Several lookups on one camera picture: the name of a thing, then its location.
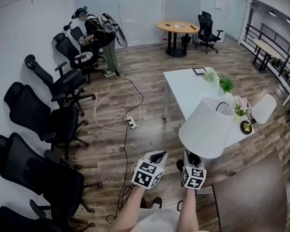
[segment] desk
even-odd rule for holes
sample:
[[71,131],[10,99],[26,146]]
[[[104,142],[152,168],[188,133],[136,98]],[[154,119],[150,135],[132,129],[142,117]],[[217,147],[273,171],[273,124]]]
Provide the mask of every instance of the desk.
[[213,190],[221,232],[285,232],[287,192],[276,150]]
[[257,40],[257,39],[254,39],[253,41],[259,49],[258,49],[256,57],[252,63],[253,64],[256,63],[258,56],[259,56],[259,53],[260,53],[260,50],[262,49],[265,52],[265,56],[264,56],[264,59],[259,67],[259,71],[261,73],[265,73],[265,69],[266,69],[267,64],[270,61],[270,57],[273,57],[275,59],[280,59],[281,58],[280,54],[274,48],[272,48],[269,44],[265,43],[264,41]]
[[[164,97],[164,111],[162,118],[168,116],[168,105],[170,92],[172,91],[181,109],[184,118],[187,120],[203,98],[212,98],[227,104],[234,105],[234,97],[230,93],[223,96],[218,95],[219,80],[216,83],[206,81],[202,76],[196,76],[192,69],[164,72],[167,81]],[[240,123],[247,120],[246,116],[234,115],[234,121],[230,129],[226,147],[229,147],[251,134],[245,135],[241,132]]]
[[[181,23],[185,25],[186,28],[176,28],[175,24]],[[177,40],[177,33],[185,33],[186,37],[189,36],[189,33],[197,33],[199,31],[199,27],[188,22],[182,22],[182,21],[164,21],[159,22],[156,25],[159,29],[168,31],[168,48],[166,50],[166,53],[172,57],[184,57],[187,54],[187,43],[184,44],[183,49],[182,48],[176,48],[176,40]],[[174,33],[174,42],[173,42],[173,48],[171,47],[171,41],[172,41],[172,32]]]

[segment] round wooden table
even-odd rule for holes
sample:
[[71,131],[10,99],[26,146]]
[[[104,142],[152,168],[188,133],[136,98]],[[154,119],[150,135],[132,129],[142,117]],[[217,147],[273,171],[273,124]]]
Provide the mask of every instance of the round wooden table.
[[[164,21],[159,22],[156,25],[159,29],[168,31],[168,48],[166,53],[172,57],[181,58],[187,54],[187,44],[188,42],[185,41],[183,45],[183,49],[176,47],[176,40],[177,40],[177,33],[185,33],[185,36],[188,37],[189,33],[197,33],[199,31],[199,27],[189,23],[189,22],[182,22],[182,21]],[[171,47],[172,41],[172,32],[174,33],[174,42],[173,47]]]
[[267,64],[270,61],[270,58],[273,57],[275,59],[280,59],[281,56],[274,48],[272,48],[269,44],[265,43],[264,41],[257,40],[257,39],[254,39],[253,41],[259,49],[258,49],[257,55],[252,63],[253,64],[256,63],[258,56],[259,56],[259,53],[260,53],[260,50],[262,49],[265,52],[265,56],[264,56],[263,61],[259,67],[259,71],[261,73],[265,73],[265,69],[266,69]]

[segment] black cap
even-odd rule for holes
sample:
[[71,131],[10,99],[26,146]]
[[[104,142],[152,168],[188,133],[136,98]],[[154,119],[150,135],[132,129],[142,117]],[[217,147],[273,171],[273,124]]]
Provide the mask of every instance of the black cap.
[[72,19],[76,19],[80,16],[81,13],[87,12],[88,7],[84,6],[83,8],[79,8],[75,11],[75,13],[72,15]]

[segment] person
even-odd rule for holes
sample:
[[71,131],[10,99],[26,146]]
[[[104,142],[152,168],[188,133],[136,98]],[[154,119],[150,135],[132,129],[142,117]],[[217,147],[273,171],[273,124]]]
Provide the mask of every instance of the person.
[[194,189],[185,189],[180,215],[173,209],[161,209],[162,200],[159,197],[154,199],[151,209],[141,209],[144,206],[142,197],[145,191],[141,186],[133,187],[109,232],[201,232]]
[[111,77],[115,75],[115,71],[118,68],[116,56],[115,56],[115,34],[106,33],[99,24],[98,20],[92,18],[92,14],[88,14],[87,7],[79,8],[74,13],[74,17],[85,23],[87,30],[87,37],[82,41],[82,45],[91,43],[91,40],[98,41],[103,48],[108,69],[104,72],[104,77]]

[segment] power strip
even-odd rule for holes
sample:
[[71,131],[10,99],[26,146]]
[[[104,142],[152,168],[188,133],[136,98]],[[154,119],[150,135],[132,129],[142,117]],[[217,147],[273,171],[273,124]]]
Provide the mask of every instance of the power strip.
[[135,121],[133,120],[132,116],[129,116],[126,119],[129,122],[129,124],[131,126],[131,129],[136,129],[137,128],[137,125],[136,125]]

